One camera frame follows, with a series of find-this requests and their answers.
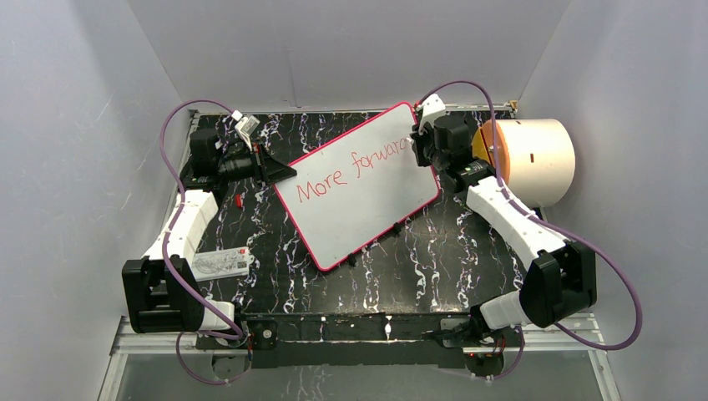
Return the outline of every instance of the white plastic housing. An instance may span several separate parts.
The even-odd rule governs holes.
[[[229,319],[234,320],[235,307],[231,302],[211,301],[208,303],[214,305],[219,312],[224,313]],[[204,319],[201,321],[200,330],[226,330],[229,325],[224,323],[208,308],[204,308]]]
[[[511,325],[525,326],[531,323],[521,308],[521,301],[518,299],[518,295],[518,291],[510,292],[485,302],[479,308],[489,328],[496,330]]]
[[[172,214],[169,215],[167,224],[172,221],[179,205],[180,196],[177,195],[177,201]],[[182,216],[177,219],[177,224],[169,235],[167,254],[181,256],[192,266],[192,260],[197,247],[199,247],[201,237],[204,235],[204,230],[211,219],[216,216],[218,210],[214,194],[202,190],[188,190],[185,194],[185,208],[182,210]],[[162,260],[162,240],[165,231],[167,231],[167,225],[143,256],[147,256],[151,261]]]
[[[425,123],[432,124],[436,118],[445,115],[445,103],[440,99],[437,94],[431,94],[418,106],[420,109],[422,107],[422,114],[420,121],[418,121],[418,133],[422,133],[423,126]]]

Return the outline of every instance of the table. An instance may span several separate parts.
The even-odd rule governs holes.
[[[488,111],[465,112],[480,124]],[[272,155],[290,163],[375,113],[258,114]],[[510,118],[508,111],[497,118]],[[198,116],[199,128],[234,138],[225,115]],[[243,208],[235,205],[235,196]],[[236,301],[248,313],[461,312],[518,288],[523,267],[501,236],[460,199],[442,195],[357,255],[357,264],[320,272],[275,191],[253,180],[232,184],[198,252],[250,246],[248,277],[200,283],[215,300]]]

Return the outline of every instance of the white wall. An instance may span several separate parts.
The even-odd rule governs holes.
[[[413,102],[452,79],[518,99],[569,0],[129,3],[183,99],[322,110]]]
[[[174,187],[156,141],[180,97],[123,0],[3,2],[0,93],[0,398],[96,399],[121,267]]]
[[[573,1],[523,92],[524,118],[556,118],[578,154],[549,219],[616,257],[638,287],[645,329],[610,363],[623,399],[708,393],[708,4]],[[630,332],[622,284],[599,266],[606,341]]]

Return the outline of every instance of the purple cable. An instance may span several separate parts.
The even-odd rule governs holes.
[[[182,368],[185,370],[185,372],[187,372],[187,374],[189,374],[189,376],[191,376],[194,380],[202,382],[204,384],[211,384],[212,386],[224,386],[226,384],[233,383],[234,381],[241,378],[241,376],[250,371],[249,367],[244,372],[235,375],[233,378],[227,378],[226,380],[209,380],[207,378],[202,378],[199,374],[194,373],[194,371],[192,371],[192,369],[187,366],[185,359],[182,358],[182,353],[180,352],[180,340],[182,339],[182,335],[184,335],[183,332],[177,334],[177,342],[174,346],[174,350],[177,352],[177,360],[180,361],[180,365],[182,365]]]
[[[497,376],[492,376],[492,377],[491,377],[492,379],[503,378],[504,376],[510,374],[510,373],[517,367],[518,363],[521,362],[521,356],[523,355],[523,349],[524,349],[524,347],[526,347],[526,339],[523,337],[523,330],[521,329],[521,326],[517,327],[515,331],[518,333],[518,335],[519,335],[520,338],[521,338],[521,345],[519,345],[519,347],[518,347],[518,353],[516,354],[516,358],[514,359],[513,363],[512,363],[511,366],[509,367],[509,369],[505,370],[504,372],[501,372],[501,373],[500,373],[499,375],[497,375]],[[462,374],[462,373],[458,373],[458,372],[452,372],[452,371],[449,371],[449,370],[447,370],[447,369],[438,369],[438,370],[441,371],[441,372],[443,372],[443,373],[453,374],[453,375],[455,375],[455,376],[461,376],[461,377],[464,377],[464,378],[469,377],[467,374]],[[474,378],[485,379],[484,376],[474,376]]]
[[[442,84],[438,86],[437,88],[431,90],[428,92],[423,98],[418,101],[417,104],[420,104],[423,102],[423,100],[427,99],[428,96],[431,94],[436,93],[438,90],[445,88],[447,86],[450,86],[452,84],[468,84],[472,85],[473,87],[479,89],[480,92],[484,95],[484,98],[487,100],[487,104],[489,106],[489,112],[492,115],[491,120],[492,120],[492,147],[494,150],[494,165],[495,166],[500,166],[499,164],[499,152],[497,152],[497,141],[498,141],[498,133],[497,133],[497,120],[494,116],[494,104],[492,103],[492,98],[489,96],[489,93],[480,85],[477,84],[473,81],[467,81],[467,80],[457,80],[457,81],[452,81],[448,82],[446,84]],[[526,216],[526,211],[523,209],[522,206],[520,206],[515,200],[511,199],[511,194],[507,191],[507,187],[504,184],[504,179],[502,178],[502,170],[500,168],[497,168],[497,183],[499,186],[502,188],[502,193],[504,194],[504,197],[507,198],[509,201],[509,204],[516,209],[519,213],[522,215]],[[555,326],[559,328],[562,332],[568,334],[570,337],[573,339],[577,340],[578,342],[587,345],[588,347],[596,348],[596,349],[601,349],[603,351],[616,351],[619,349],[627,348],[629,345],[631,345],[634,341],[636,341],[637,337],[640,335],[642,324],[644,322],[644,313],[642,312],[642,307],[640,303],[640,298],[639,295],[637,294],[637,290],[635,289],[635,286],[632,285],[630,282],[630,279],[625,275],[624,272],[617,266],[617,264],[606,254],[604,253],[601,249],[599,249],[597,246],[593,245],[591,242],[585,240],[583,237],[576,236],[570,231],[567,231],[563,228],[554,226],[551,223],[548,223],[547,221],[543,221],[539,219],[536,215],[531,215],[529,217],[530,220],[533,222],[539,224],[540,226],[546,227],[550,230],[556,231],[559,234],[566,236],[570,238],[571,240],[577,241],[585,246],[587,246],[591,251],[595,252],[598,254],[599,257],[601,257],[607,264],[614,270],[615,273],[617,273],[617,276],[619,277],[620,280],[624,283],[625,287],[627,288],[627,291],[630,292],[630,296],[632,297],[632,303],[635,305],[635,328],[632,330],[632,333],[630,336],[624,340],[622,343],[618,344],[613,344],[613,345],[604,345],[604,344],[597,344],[593,343],[591,341],[588,341],[578,334],[575,334],[574,332],[570,331],[567,327],[563,326],[560,323],[556,323]]]
[[[236,323],[229,319],[224,313],[222,313],[219,309],[217,309],[214,305],[210,304],[204,297],[201,296],[194,288],[190,286],[190,284],[180,276],[180,274],[177,272],[177,270],[174,268],[174,265],[172,264],[172,261],[169,259],[169,255],[167,254],[167,244],[169,243],[169,235],[172,229],[174,229],[174,225],[177,223],[177,219],[180,217],[182,214],[182,210],[185,208],[185,186],[182,184],[182,180],[180,180],[180,175],[177,174],[177,171],[174,169],[172,164],[169,162],[169,159],[167,158],[167,154],[164,151],[164,133],[167,130],[167,125],[169,122],[172,120],[175,114],[177,114],[178,111],[182,110],[184,107],[189,106],[190,104],[194,103],[211,103],[211,104],[216,104],[217,106],[220,106],[224,109],[226,109],[229,114],[233,113],[233,110],[229,109],[228,107],[224,106],[223,104],[216,102],[214,100],[209,100],[209,99],[197,99],[197,100],[190,100],[188,102],[184,102],[180,104],[179,106],[175,107],[174,110],[172,110],[168,116],[167,119],[164,120],[164,123],[162,124],[162,129],[159,132],[159,153],[162,155],[162,160],[164,163],[167,165],[167,169],[169,170],[170,174],[174,178],[175,181],[177,181],[177,188],[180,192],[180,204],[177,207],[177,211],[175,212],[174,216],[172,217],[172,220],[169,221],[169,224],[167,225],[167,230],[164,233],[164,239],[162,240],[162,258],[164,259],[164,264],[167,266],[168,270],[170,273],[172,273],[172,276],[174,277],[175,280],[194,298],[196,299],[199,303],[204,305],[207,309],[212,311],[219,319],[224,321],[226,324],[229,325],[231,329],[233,329],[236,332],[236,335],[233,334],[224,334],[221,332],[212,332],[212,331],[203,331],[203,334],[210,335],[212,337],[219,337],[219,338],[226,338],[229,340],[238,340],[243,338],[243,332],[241,331],[240,327],[236,325]]]

